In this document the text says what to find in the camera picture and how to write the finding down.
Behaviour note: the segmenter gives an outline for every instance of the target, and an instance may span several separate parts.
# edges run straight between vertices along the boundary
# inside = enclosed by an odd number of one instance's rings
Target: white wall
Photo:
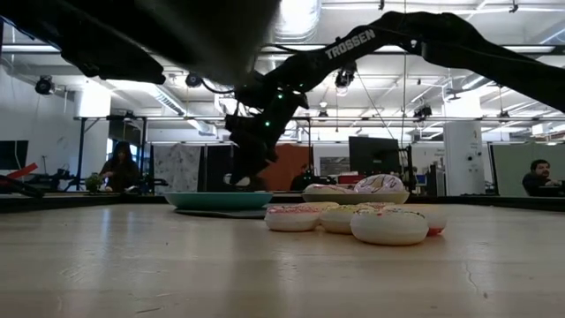
[[[7,75],[0,67],[0,140],[29,140],[22,166],[37,163],[53,174],[64,165],[77,169],[80,122],[72,118],[74,102],[58,96],[41,96],[34,87]],[[46,167],[41,157],[46,156]]]

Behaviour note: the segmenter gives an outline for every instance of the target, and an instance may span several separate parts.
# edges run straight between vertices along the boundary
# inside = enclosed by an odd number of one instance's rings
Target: teal plate
[[[251,210],[262,208],[272,193],[165,193],[167,202],[185,210]]]

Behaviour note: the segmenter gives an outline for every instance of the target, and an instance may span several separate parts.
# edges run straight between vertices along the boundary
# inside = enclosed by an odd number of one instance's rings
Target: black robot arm
[[[239,145],[231,182],[254,175],[276,161],[275,143],[298,106],[307,108],[305,93],[332,71],[384,45],[396,45],[427,62],[474,71],[546,105],[564,111],[561,92],[565,70],[504,49],[485,40],[468,22],[451,13],[387,12],[358,26],[322,49],[298,52],[279,67],[236,90],[236,99],[263,112],[253,118],[227,118]]]

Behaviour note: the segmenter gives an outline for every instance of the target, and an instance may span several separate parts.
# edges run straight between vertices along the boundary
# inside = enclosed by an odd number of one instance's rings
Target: white frosted donut
[[[404,192],[406,189],[398,177],[380,174],[357,182],[353,191],[356,193],[397,193]]]
[[[304,190],[306,194],[344,194],[353,193],[352,190],[337,185],[309,185]]]
[[[351,218],[351,231],[356,239],[366,243],[407,246],[423,241],[428,227],[422,214],[391,206],[359,210]]]
[[[448,225],[448,217],[445,212],[439,211],[434,206],[427,206],[427,205],[409,205],[408,209],[419,212],[426,217],[427,226],[430,230],[427,233],[427,236],[434,236],[441,234],[445,227]]]
[[[369,207],[369,208],[374,208],[374,209],[383,209],[385,207],[391,206],[391,205],[395,205],[395,203],[392,202],[365,202],[365,203],[359,203],[358,206],[361,207]]]
[[[327,208],[320,214],[321,226],[329,233],[351,234],[351,218],[360,209],[370,207],[359,205],[342,205],[335,208]]]
[[[320,223],[320,210],[304,206],[271,207],[265,214],[265,223],[273,231],[311,231]]]

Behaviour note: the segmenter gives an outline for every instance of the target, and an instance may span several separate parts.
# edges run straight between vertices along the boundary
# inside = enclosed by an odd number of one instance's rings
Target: cable
[[[385,120],[382,119],[382,116],[380,115],[380,111],[377,108],[377,105],[374,104],[373,102],[373,98],[371,98],[371,95],[369,94],[369,90],[367,89],[367,87],[365,86],[365,83],[363,82],[363,78],[361,77],[361,75],[359,74],[359,72],[357,72],[357,76],[359,77],[359,81],[361,82],[361,86],[363,86],[363,89],[365,90],[367,97],[369,97],[369,102],[371,102],[371,105],[373,106],[373,108],[377,111],[377,116],[379,117],[380,121],[382,122],[382,124],[384,125],[384,127],[387,129],[388,134],[390,135],[390,138],[394,139],[395,135],[392,134],[392,132],[390,131],[390,129],[388,129],[387,123],[385,123]]]
[[[205,81],[204,79],[202,79],[202,85],[204,85],[204,87],[205,87],[207,90],[209,90],[210,92],[212,92],[212,93],[214,93],[214,94],[225,95],[225,94],[234,93],[234,92],[236,91],[235,89],[230,89],[230,90],[227,90],[227,91],[220,91],[220,90],[217,90],[217,89],[213,89],[213,88],[211,88],[211,87],[206,83],[206,81]]]
[[[291,48],[287,48],[284,45],[281,44],[263,44],[261,46],[261,48],[275,48],[275,49],[280,49],[283,50],[285,52],[290,52],[290,53],[301,53],[301,52],[306,52],[307,50],[300,50],[300,49],[291,49]]]

